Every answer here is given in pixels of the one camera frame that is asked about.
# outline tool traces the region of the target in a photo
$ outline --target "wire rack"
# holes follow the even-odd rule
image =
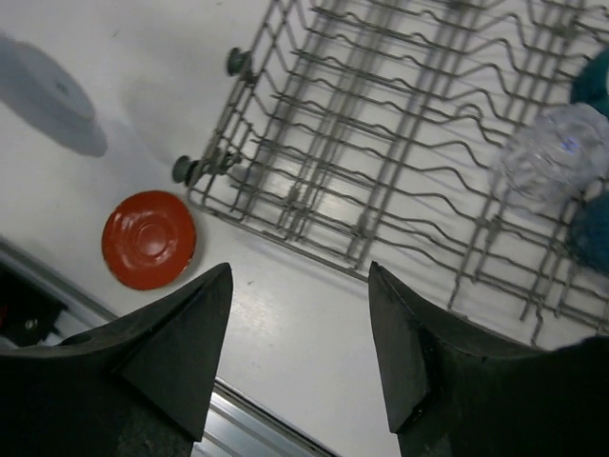
[[[518,214],[487,172],[517,128],[568,100],[607,17],[583,0],[272,0],[230,55],[237,81],[188,198],[359,279],[378,260],[520,341],[607,332],[609,280],[564,254],[578,201]]]

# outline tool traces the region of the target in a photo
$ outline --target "metal wire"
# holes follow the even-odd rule
[[[562,247],[578,201],[523,222],[486,170],[563,103],[608,17],[584,0],[271,0],[204,152],[243,162],[188,197],[360,279],[383,246],[410,252],[451,275],[448,308],[474,284],[514,298],[522,321],[534,310],[533,344],[548,312],[606,332],[609,295]]]

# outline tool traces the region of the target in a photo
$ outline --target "blue cloth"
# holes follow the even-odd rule
[[[579,264],[609,274],[609,192],[590,200],[576,213],[566,247]]]
[[[609,48],[594,57],[573,80],[571,103],[587,103],[609,118],[609,94],[607,72],[609,71]]]

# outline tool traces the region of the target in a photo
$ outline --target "teal object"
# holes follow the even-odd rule
[[[609,118],[609,47],[600,52],[573,80],[571,103],[586,103]]]
[[[236,76],[241,73],[241,70],[246,65],[247,59],[250,59],[251,52],[240,50],[239,48],[233,48],[228,53],[226,59],[226,73],[228,76]]]
[[[579,264],[609,274],[609,192],[585,203],[576,213],[566,247]]]

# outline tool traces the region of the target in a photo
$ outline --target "white floor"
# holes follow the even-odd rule
[[[267,0],[0,0],[0,31],[29,41],[84,86],[108,135],[78,156],[0,107],[0,232],[118,314],[136,292],[100,251],[106,218],[145,189],[182,190],[170,164],[200,153]],[[235,295],[219,376],[345,456],[399,455],[388,431],[362,283],[209,217],[182,281],[228,261]]]

